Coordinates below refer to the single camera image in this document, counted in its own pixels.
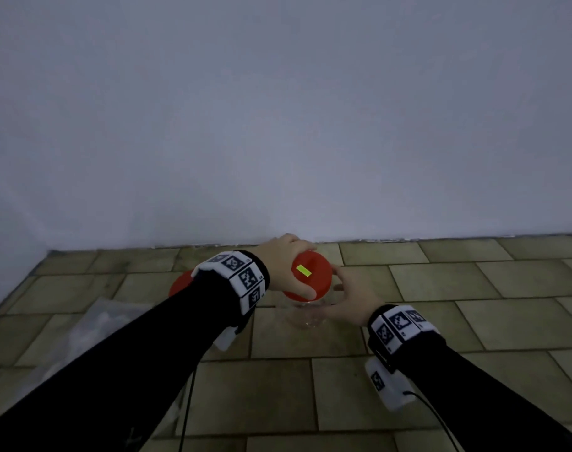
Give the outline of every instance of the black cable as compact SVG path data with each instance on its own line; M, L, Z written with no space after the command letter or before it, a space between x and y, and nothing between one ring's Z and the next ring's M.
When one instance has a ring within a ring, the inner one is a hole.
M420 400L422 403L424 403L428 407L428 409L430 409L432 411L432 413L435 415L437 420L440 422L441 426L443 427L443 430L445 430L445 433L447 433L447 436L449 437L449 441L451 441L451 444L454 445L455 452L460 452L460 450L458 449L458 446L456 446L456 444L455 444L454 438L451 436L451 433L449 433L449 429L448 429L447 425L445 425L445 422L443 422L443 420L441 419L439 414L437 414L437 411L435 411L433 409L433 407L430 404L428 404L428 401L426 401L420 395L413 393L413 392L410 392L409 390L406 390L405 392L403 392L403 395L414 395L416 398L418 398L418 400Z
M181 429L181 441L179 442L179 452L182 452L183 449L183 439L185 438L185 426L188 424L189 405L192 402L193 381L196 379L196 370L198 370L198 366L196 366L196 368L193 369L192 383L189 385L188 403L186 404L185 407L185 418L183 419L183 428Z

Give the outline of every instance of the lid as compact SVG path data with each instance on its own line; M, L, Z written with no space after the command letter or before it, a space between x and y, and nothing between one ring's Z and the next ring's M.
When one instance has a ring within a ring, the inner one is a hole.
M332 284L332 266L325 257L313 250L307 250L294 259L292 273L299 281L313 287L317 296L313 300L308 300L292 292L284 292L294 301L311 303L325 296Z
M183 273L175 280L175 282L173 282L173 285L169 290L169 296L173 296L180 290L183 290L184 288L189 286L190 282L192 281L192 271L193 269Z

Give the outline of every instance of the person's left hand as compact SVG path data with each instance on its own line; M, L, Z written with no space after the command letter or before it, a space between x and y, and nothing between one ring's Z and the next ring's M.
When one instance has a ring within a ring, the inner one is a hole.
M269 271L269 290L285 290L308 300L313 300L317 293L311 286L294 277L292 262L305 250L316 249L315 244L301 240L297 235L287 233L247 250L259 257Z

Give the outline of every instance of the yellow label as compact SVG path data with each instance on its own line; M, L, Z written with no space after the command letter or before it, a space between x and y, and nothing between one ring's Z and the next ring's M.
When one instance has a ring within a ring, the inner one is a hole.
M303 265L298 265L296 267L296 269L298 269L301 273L303 273L305 276L309 277L311 276L311 271L309 271L308 269L306 269Z

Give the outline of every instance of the long sleeve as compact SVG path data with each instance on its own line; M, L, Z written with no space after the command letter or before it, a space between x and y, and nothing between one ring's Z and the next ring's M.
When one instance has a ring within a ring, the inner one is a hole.
M139 450L213 341L241 320L229 280L201 271L1 415L0 449Z
M379 345L372 330L370 336ZM416 384L466 452L572 451L572 433L450 349L434 331L405 342L389 364Z

